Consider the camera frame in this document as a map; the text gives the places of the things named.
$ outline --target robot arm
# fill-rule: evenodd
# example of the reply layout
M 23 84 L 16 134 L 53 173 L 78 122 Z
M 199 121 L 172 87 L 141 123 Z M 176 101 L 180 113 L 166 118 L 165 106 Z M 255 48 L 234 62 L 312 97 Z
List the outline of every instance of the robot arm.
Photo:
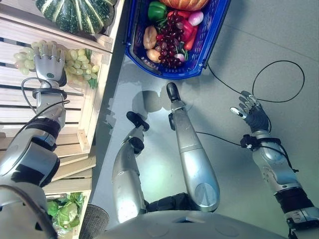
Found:
M 280 140 L 268 132 L 268 117 L 259 101 L 243 91 L 239 99 L 242 110 L 231 108 L 251 128 L 253 136 L 245 135 L 242 147 L 253 151 L 253 159 L 262 177 L 270 186 L 285 214 L 292 239 L 312 239 L 319 235 L 319 209 L 314 207 L 299 183 Z
M 63 51 L 57 59 L 56 46 L 49 54 L 44 44 L 42 55 L 35 50 L 34 61 L 41 82 L 41 87 L 33 90 L 37 115 L 17 133 L 0 160 L 1 238 L 56 238 L 52 225 L 49 226 L 51 221 L 43 216 L 47 208 L 41 187 L 51 181 L 60 164 L 53 151 L 65 124 L 66 93 L 59 89 L 66 83 L 62 77 Z M 47 223 L 38 223 L 39 217 L 35 210 L 30 211 L 30 205 L 25 206 L 27 202 L 36 202 L 33 208 L 41 208 L 38 215 Z

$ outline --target red pepper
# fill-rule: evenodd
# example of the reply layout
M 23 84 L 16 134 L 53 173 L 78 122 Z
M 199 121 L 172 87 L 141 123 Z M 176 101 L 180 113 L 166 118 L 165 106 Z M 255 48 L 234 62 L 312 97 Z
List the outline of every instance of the red pepper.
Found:
M 185 19 L 182 21 L 182 23 L 183 23 L 183 25 L 184 25 L 184 27 L 183 27 L 184 33 L 183 33 L 183 35 L 181 36 L 181 40 L 182 40 L 183 42 L 187 42 L 188 39 L 190 38 L 190 36 L 191 36 L 193 30 L 194 30 L 194 27 L 189 23 L 189 21 L 187 21 L 187 20 L 185 20 Z
M 185 42 L 184 44 L 184 49 L 186 51 L 190 51 L 193 47 L 193 44 L 194 44 L 194 41 L 195 41 L 195 38 L 196 38 L 196 34 L 197 34 L 197 29 L 198 29 L 198 26 L 195 26 L 194 27 L 194 31 L 192 32 L 190 38 L 188 39 L 187 42 Z
M 170 11 L 167 15 L 170 16 L 174 13 L 174 11 Z M 184 17 L 184 19 L 188 19 L 190 12 L 189 11 L 178 11 L 178 15 Z

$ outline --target black cable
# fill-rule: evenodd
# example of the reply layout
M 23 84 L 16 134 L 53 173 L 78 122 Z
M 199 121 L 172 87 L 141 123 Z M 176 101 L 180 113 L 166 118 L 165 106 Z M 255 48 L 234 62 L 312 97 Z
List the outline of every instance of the black cable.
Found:
M 39 223 L 41 229 L 44 231 L 48 239 L 57 239 L 58 235 L 55 231 L 55 229 L 52 226 L 52 221 L 49 219 L 49 217 L 46 215 L 46 213 L 41 209 L 41 207 L 34 202 L 30 198 L 30 196 L 25 193 L 23 190 L 21 190 L 18 187 L 10 186 L 10 185 L 0 185 L 0 189 L 7 189 L 14 194 L 16 194 L 20 199 L 23 201 L 25 205 L 27 205 L 31 211 L 34 213 L 34 215 L 37 218 L 37 222 Z
M 301 92 L 301 90 L 304 88 L 304 85 L 305 85 L 305 73 L 304 73 L 304 70 L 301 68 L 301 66 L 298 65 L 296 62 L 293 62 L 293 61 L 289 61 L 289 60 L 279 60 L 279 61 L 274 61 L 274 62 L 268 64 L 267 66 L 265 66 L 263 69 L 261 69 L 261 70 L 258 72 L 258 74 L 256 75 L 256 77 L 255 77 L 255 79 L 254 79 L 254 81 L 253 81 L 252 94 L 254 94 L 255 84 L 256 84 L 256 81 L 257 81 L 259 75 L 260 75 L 267 67 L 269 67 L 269 66 L 271 66 L 271 65 L 273 65 L 273 64 L 275 64 L 275 63 L 278 63 L 278 62 L 289 62 L 289 63 L 292 63 L 292 64 L 296 65 L 296 66 L 300 69 L 300 71 L 301 71 L 301 73 L 302 73 L 302 75 L 303 75 L 303 83 L 302 83 L 300 89 L 298 90 L 298 92 L 297 92 L 293 97 L 291 97 L 291 98 L 288 99 L 288 100 L 284 100 L 284 101 L 270 101 L 270 100 L 265 100 L 265 99 L 257 98 L 257 99 L 260 100 L 260 101 L 271 102 L 271 103 L 284 103 L 284 102 L 288 102 L 288 101 L 291 101 L 292 99 L 296 98 L 296 97 L 299 95 L 299 93 Z M 213 74 L 213 76 L 214 76 L 218 81 L 220 81 L 221 83 L 223 83 L 225 86 L 227 86 L 228 88 L 230 88 L 232 91 L 234 91 L 234 92 L 236 92 L 236 93 L 238 93 L 238 94 L 241 95 L 241 93 L 240 93 L 239 91 L 235 90 L 234 88 L 232 88 L 231 86 L 229 86 L 229 85 L 227 85 L 225 82 L 223 82 L 221 79 L 219 79 L 219 78 L 216 76 L 216 74 L 213 72 L 213 70 L 211 69 L 211 67 L 210 67 L 209 64 L 207 64 L 207 66 L 208 66 L 210 72 Z
M 58 105 L 58 104 L 60 104 L 60 103 L 68 104 L 68 103 L 70 103 L 70 101 L 68 101 L 68 100 L 66 100 L 66 101 L 59 101 L 59 102 L 56 102 L 56 103 L 54 103 L 54 104 L 51 104 L 51 105 L 49 105 L 48 107 L 46 107 L 45 109 L 41 110 L 41 111 L 40 111 L 39 113 L 37 113 L 32 119 L 30 119 L 29 122 L 26 123 L 26 124 L 18 131 L 18 133 L 16 133 L 16 135 L 14 136 L 14 138 L 15 138 L 19 133 L 21 133 L 21 131 L 22 131 L 29 123 L 31 123 L 33 120 L 35 120 L 37 117 L 39 117 L 43 112 L 45 112 L 45 111 L 48 110 L 49 108 L 51 108 L 51 107 L 53 107 L 53 106 L 55 106 L 55 105 Z
M 238 94 L 241 95 L 241 93 L 240 93 L 239 91 L 235 90 L 234 88 L 231 88 L 231 87 L 230 87 L 229 85 L 227 85 L 225 82 L 223 82 L 222 80 L 220 80 L 220 79 L 215 75 L 215 73 L 213 72 L 213 70 L 210 68 L 210 65 L 209 65 L 209 64 L 207 64 L 207 66 L 208 66 L 210 72 L 213 74 L 213 76 L 214 76 L 217 80 L 219 80 L 221 83 L 223 83 L 225 86 L 227 86 L 227 87 L 228 87 L 229 89 L 231 89 L 232 91 L 234 91 L 234 92 L 236 92 L 236 93 L 238 93 Z
M 291 162 L 290 162 L 290 160 L 289 160 L 288 154 L 287 154 L 285 148 L 284 148 L 281 144 L 279 145 L 279 147 L 280 147 L 285 153 L 282 153 L 282 152 L 280 152 L 279 150 L 277 150 L 277 149 L 275 149 L 275 148 L 268 147 L 268 146 L 259 145 L 258 147 L 260 147 L 260 148 L 272 149 L 273 151 L 276 151 L 277 153 L 281 154 L 282 156 L 284 156 L 284 157 L 286 158 L 286 160 L 287 160 L 287 162 L 288 162 L 288 165 L 289 165 L 289 167 L 293 170 L 293 172 L 294 172 L 294 173 L 299 172 L 299 170 L 293 169 L 293 166 L 291 165 Z
M 234 143 L 234 142 L 228 141 L 228 140 L 226 140 L 226 139 L 224 139 L 224 138 L 221 138 L 221 137 L 215 136 L 215 135 L 210 134 L 210 133 L 197 132 L 197 131 L 196 131 L 196 133 L 202 133 L 202 134 L 210 135 L 210 136 L 213 136 L 213 137 L 215 137 L 215 138 L 221 139 L 221 140 L 223 140 L 223 141 L 225 141 L 225 142 L 232 143 L 232 144 L 237 145 L 237 146 L 241 146 L 240 144 L 237 144 L 237 143 Z
M 257 79 L 258 79 L 258 76 L 259 76 L 267 67 L 269 67 L 269 66 L 271 66 L 271 65 L 273 65 L 273 64 L 275 64 L 275 63 L 278 63 L 278 62 L 289 62 L 289 63 L 292 63 L 292 64 L 296 65 L 296 66 L 300 69 L 300 71 L 301 71 L 301 73 L 302 73 L 302 75 L 303 75 L 303 84 L 301 85 L 299 91 L 298 91 L 293 97 L 291 97 L 291 98 L 288 99 L 288 100 L 284 100 L 284 101 L 269 101 L 269 100 L 264 100 L 264 99 L 258 99 L 258 98 L 257 98 L 257 99 L 260 100 L 260 101 L 271 102 L 271 103 L 284 103 L 284 102 L 288 102 L 288 101 L 291 101 L 292 99 L 296 98 L 296 97 L 299 95 L 300 91 L 304 88 L 304 85 L 305 85 L 305 73 L 304 73 L 303 69 L 300 67 L 300 65 L 298 65 L 296 62 L 289 61 L 289 60 L 279 60 L 279 61 L 274 61 L 274 62 L 268 64 L 267 66 L 265 66 L 263 69 L 261 69 L 261 71 L 257 74 L 257 76 L 256 76 L 255 79 L 254 79 L 253 87 L 252 87 L 252 92 L 251 92 L 251 93 L 254 94 L 255 83 L 256 83 L 256 81 L 257 81 Z
M 29 107 L 32 109 L 32 111 L 36 114 L 35 109 L 32 107 L 32 105 L 31 105 L 30 101 L 28 100 L 28 98 L 27 98 L 27 96 L 26 96 L 26 94 L 25 94 L 25 91 L 24 91 L 24 83 L 27 82 L 27 81 L 30 81 L 30 80 L 39 80 L 40 82 L 41 82 L 41 81 L 44 81 L 44 82 L 46 82 L 47 84 L 50 85 L 50 88 L 52 88 L 52 85 L 51 85 L 51 83 L 50 83 L 49 81 L 44 80 L 44 79 L 41 79 L 41 78 L 38 78 L 38 77 L 29 77 L 29 78 L 24 79 L 24 80 L 21 82 L 21 90 L 22 90 L 23 97 L 24 97 L 26 103 L 27 103 L 27 104 L 29 105 Z

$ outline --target floor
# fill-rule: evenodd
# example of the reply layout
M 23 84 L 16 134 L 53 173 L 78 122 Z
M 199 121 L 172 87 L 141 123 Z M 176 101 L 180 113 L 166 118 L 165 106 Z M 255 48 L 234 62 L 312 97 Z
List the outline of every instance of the floor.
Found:
M 317 0 L 233 0 L 209 65 L 237 90 L 251 91 L 256 74 L 276 60 L 298 63 L 306 83 L 297 98 L 287 103 L 263 102 L 298 178 L 313 203 L 319 206 L 319 5 Z M 133 128 L 127 111 L 145 118 L 145 149 L 137 158 L 145 199 L 149 202 L 185 191 L 175 132 L 169 127 L 168 80 L 153 77 L 125 57 L 114 93 L 104 101 L 96 133 L 101 173 L 91 203 L 110 215 L 108 229 L 117 224 L 112 198 L 112 168 L 121 141 Z M 239 142 L 249 128 L 229 108 L 238 94 L 217 81 L 209 70 L 176 82 L 197 131 Z M 270 100 L 292 97 L 302 84 L 300 69 L 290 63 L 267 68 L 256 83 L 255 95 Z M 251 152 L 219 139 L 200 135 L 221 189 L 217 213 L 287 236 L 284 215 L 261 179 Z

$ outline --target wooden slat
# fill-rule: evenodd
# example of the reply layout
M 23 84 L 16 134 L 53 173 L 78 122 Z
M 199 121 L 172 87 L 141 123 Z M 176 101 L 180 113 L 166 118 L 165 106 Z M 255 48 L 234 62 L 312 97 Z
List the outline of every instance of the wooden slat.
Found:
M 5 66 L 0 66 L 0 85 L 7 86 L 21 86 L 21 82 L 28 77 L 36 77 L 35 72 L 30 72 L 29 75 L 24 76 L 16 68 L 10 68 Z M 24 84 L 25 87 L 29 88 L 39 88 L 40 83 L 38 80 L 30 80 Z M 80 88 L 73 88 L 69 85 L 61 87 L 65 92 L 83 94 L 84 90 Z
M 102 60 L 101 60 L 101 65 L 100 65 L 100 71 L 99 71 L 99 83 L 98 87 L 96 89 L 96 94 L 94 97 L 94 102 L 93 102 L 93 111 L 90 117 L 89 121 L 89 128 L 88 132 L 86 134 L 86 138 L 91 145 L 93 142 L 94 134 L 95 134 L 95 129 L 96 129 L 96 124 L 98 121 L 99 113 L 100 113 L 100 108 L 102 104 L 102 99 L 105 91 L 105 86 L 106 86 L 106 81 L 109 75 L 109 70 L 110 70 L 110 62 L 111 62 L 112 55 L 107 55 L 104 54 L 102 55 Z
M 100 50 L 111 51 L 112 49 L 113 40 L 112 38 L 108 36 L 103 37 L 103 40 L 107 42 L 107 44 L 101 45 L 100 43 L 96 42 L 96 40 L 89 34 L 87 35 L 83 34 L 87 37 L 85 38 L 85 37 L 81 37 L 78 35 L 73 35 L 73 34 L 61 31 L 57 28 L 57 26 L 54 23 L 50 22 L 49 20 L 39 18 L 38 16 L 34 16 L 30 14 L 28 11 L 25 11 L 22 7 L 16 7 L 14 5 L 12 6 L 14 8 L 10 6 L 6 6 L 6 5 L 0 6 L 0 17 L 9 19 L 15 22 L 23 23 L 28 26 L 36 27 L 43 31 L 50 32 L 51 34 L 60 35 L 65 38 L 72 39 L 75 42 L 86 44 L 88 46 L 87 48 L 91 48 L 92 50 L 94 50 L 93 48 L 98 48 Z
M 60 167 L 64 165 L 68 165 L 70 163 L 75 163 L 78 161 L 81 161 L 83 159 L 87 159 L 89 157 L 89 154 L 80 154 L 80 155 L 73 155 L 65 158 L 60 158 Z
M 1 49 L 0 62 L 14 64 L 16 62 L 16 60 L 13 57 L 13 55 L 15 53 L 18 53 L 19 50 L 22 48 L 23 47 L 18 46 L 18 45 L 13 45 L 13 44 L 9 44 L 9 43 L 5 43 L 3 41 L 0 41 L 0 49 Z
M 0 122 L 28 122 L 34 117 L 31 109 L 20 108 L 0 108 Z M 81 117 L 81 111 L 67 110 L 65 122 L 78 122 Z
M 65 179 L 92 178 L 92 168 L 65 177 Z
M 84 130 L 78 130 L 77 132 L 78 140 L 80 142 L 80 146 L 83 152 L 90 152 L 90 144 L 85 136 Z
M 36 99 L 32 96 L 32 91 L 25 91 L 25 94 L 32 106 L 36 106 Z M 67 100 L 70 103 L 66 104 L 66 108 L 81 109 L 84 104 L 83 96 L 68 95 Z M 28 106 L 22 91 L 16 89 L 0 88 L 0 105 L 9 106 Z
M 81 150 L 80 144 L 78 143 L 78 144 L 57 146 L 54 153 L 56 153 L 58 157 L 67 157 L 67 156 L 82 154 L 83 152 Z
M 117 33 L 118 33 L 124 2 L 125 2 L 125 0 L 118 0 L 114 6 L 115 18 L 110 26 L 110 33 L 108 34 L 109 37 L 112 38 L 114 41 L 115 41 Z M 111 52 L 113 52 L 113 50 L 114 50 L 114 44 L 112 45 Z
M 22 126 L 22 124 L 0 124 L 0 133 L 3 133 L 5 137 L 14 137 Z M 76 134 L 77 130 L 77 123 L 66 124 L 61 129 L 59 136 L 63 134 Z
M 74 173 L 78 173 L 84 171 L 89 168 L 93 168 L 96 165 L 95 156 L 89 157 L 87 159 L 70 163 L 64 166 L 60 166 L 54 177 L 52 178 L 52 182 L 64 178 L 66 176 L 72 175 Z
M 30 0 L 2 0 L 1 3 L 4 5 L 12 6 L 12 7 L 20 9 L 22 11 L 30 12 L 34 15 L 38 15 L 40 17 L 43 17 L 43 14 L 35 6 L 34 1 L 30 1 Z
M 92 179 L 69 179 L 69 180 L 57 180 L 49 183 L 43 187 L 45 194 L 60 194 L 71 192 L 85 192 L 90 191 L 92 187 Z
M 50 31 L 44 31 L 37 29 L 31 26 L 27 26 L 15 21 L 7 20 L 0 17 L 0 37 L 24 42 L 31 44 L 33 42 L 39 42 L 41 40 L 45 41 L 56 41 L 58 47 L 66 47 L 68 49 L 83 49 L 88 48 L 95 52 L 105 53 L 106 51 L 88 45 L 86 43 L 78 42 L 72 39 L 73 35 L 70 35 L 70 38 L 66 38 L 62 35 L 57 35 L 53 33 L 53 29 Z
M 82 227 L 85 211 L 86 211 L 86 208 L 88 206 L 90 195 L 91 195 L 91 190 L 85 191 L 82 194 L 84 196 L 84 202 L 83 202 L 82 212 L 81 212 L 81 216 L 80 216 L 80 225 L 77 226 L 75 230 L 73 230 L 73 239 L 78 239 L 79 238 L 78 236 L 80 235 L 80 231 L 81 231 L 81 227 Z
M 13 137 L 0 137 L 0 149 L 7 149 Z M 56 139 L 57 145 L 65 145 L 65 144 L 74 144 L 79 143 L 78 137 L 76 134 L 60 134 Z
M 87 89 L 85 102 L 79 122 L 79 130 L 84 130 L 89 144 L 92 144 L 97 118 L 100 112 L 103 94 L 105 91 L 106 80 L 108 78 L 112 55 L 103 54 L 99 61 L 100 70 L 98 75 L 98 86 L 94 91 Z

